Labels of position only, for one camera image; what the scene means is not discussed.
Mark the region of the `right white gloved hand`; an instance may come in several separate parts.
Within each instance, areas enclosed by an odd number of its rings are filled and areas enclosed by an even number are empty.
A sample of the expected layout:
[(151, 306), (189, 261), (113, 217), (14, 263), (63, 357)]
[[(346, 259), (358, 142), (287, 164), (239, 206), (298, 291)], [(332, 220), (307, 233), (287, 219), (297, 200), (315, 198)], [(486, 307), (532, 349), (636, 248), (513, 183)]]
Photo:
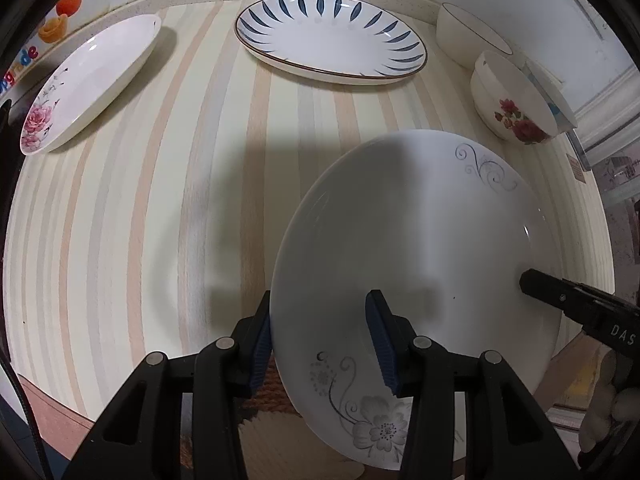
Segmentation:
[(639, 421), (639, 388), (628, 376), (634, 363), (610, 350), (601, 362), (600, 376), (579, 429), (579, 447), (589, 453), (623, 422)]

